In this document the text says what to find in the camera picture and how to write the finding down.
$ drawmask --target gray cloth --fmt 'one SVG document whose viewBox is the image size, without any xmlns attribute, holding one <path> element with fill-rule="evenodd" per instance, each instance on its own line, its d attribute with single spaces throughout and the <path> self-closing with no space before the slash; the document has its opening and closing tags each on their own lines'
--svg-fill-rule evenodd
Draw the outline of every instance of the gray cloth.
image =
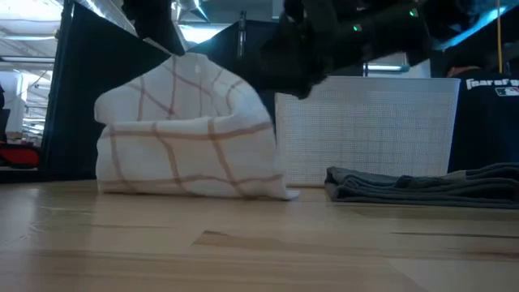
<svg viewBox="0 0 519 292">
<path fill-rule="evenodd" d="M 443 177 L 393 177 L 330 167 L 325 186 L 334 202 L 519 208 L 519 164 L 514 163 Z"/>
</svg>

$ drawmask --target wooden table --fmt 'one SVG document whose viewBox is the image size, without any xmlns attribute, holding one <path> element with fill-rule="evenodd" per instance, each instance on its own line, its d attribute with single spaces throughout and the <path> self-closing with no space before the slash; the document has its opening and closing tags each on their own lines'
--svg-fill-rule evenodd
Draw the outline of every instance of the wooden table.
<svg viewBox="0 0 519 292">
<path fill-rule="evenodd" d="M 519 291 L 519 213 L 3 185 L 0 291 Z"/>
</svg>

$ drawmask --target wood grain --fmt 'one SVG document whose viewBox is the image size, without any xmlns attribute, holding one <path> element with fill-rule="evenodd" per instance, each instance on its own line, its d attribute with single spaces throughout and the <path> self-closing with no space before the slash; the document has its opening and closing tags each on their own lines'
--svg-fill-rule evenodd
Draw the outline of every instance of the wood grain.
<svg viewBox="0 0 519 292">
<path fill-rule="evenodd" d="M 518 291 L 519 214 L 0 186 L 0 291 Z"/>
</svg>

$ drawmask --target cable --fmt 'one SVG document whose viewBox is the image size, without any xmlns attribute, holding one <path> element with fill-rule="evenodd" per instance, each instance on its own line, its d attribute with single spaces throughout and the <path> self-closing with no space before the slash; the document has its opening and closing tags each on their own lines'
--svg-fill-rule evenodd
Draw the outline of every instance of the cable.
<svg viewBox="0 0 519 292">
<path fill-rule="evenodd" d="M 497 58 L 500 73 L 503 73 L 503 49 L 501 48 L 501 1 L 497 0 Z"/>
<path fill-rule="evenodd" d="M 43 72 L 43 74 L 36 80 L 34 81 L 34 83 L 30 84 L 29 86 L 27 86 L 27 88 L 25 88 L 25 90 L 23 90 L 21 93 L 19 93 L 18 95 L 16 95 L 16 97 L 13 97 L 11 98 L 9 101 L 6 101 L 6 105 L 14 100 L 16 100 L 18 97 L 21 97 L 22 94 L 26 93 L 27 91 L 29 91 L 29 89 L 31 89 L 32 87 L 34 87 L 34 85 L 36 85 L 38 83 L 38 81 L 40 81 L 43 76 L 45 76 L 45 74 L 47 74 L 49 70 L 45 70 L 45 72 Z"/>
</svg>

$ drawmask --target plaid towel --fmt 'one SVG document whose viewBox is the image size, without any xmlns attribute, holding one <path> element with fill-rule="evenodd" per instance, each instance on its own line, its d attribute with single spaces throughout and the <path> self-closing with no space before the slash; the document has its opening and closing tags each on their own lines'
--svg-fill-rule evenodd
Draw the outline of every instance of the plaid towel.
<svg viewBox="0 0 519 292">
<path fill-rule="evenodd" d="M 103 192 L 289 200 L 272 122 L 243 79 L 186 54 L 96 102 Z"/>
<path fill-rule="evenodd" d="M 519 164 L 495 164 L 443 177 L 392 177 L 330 167 L 325 181 L 332 201 L 519 208 Z"/>
</svg>

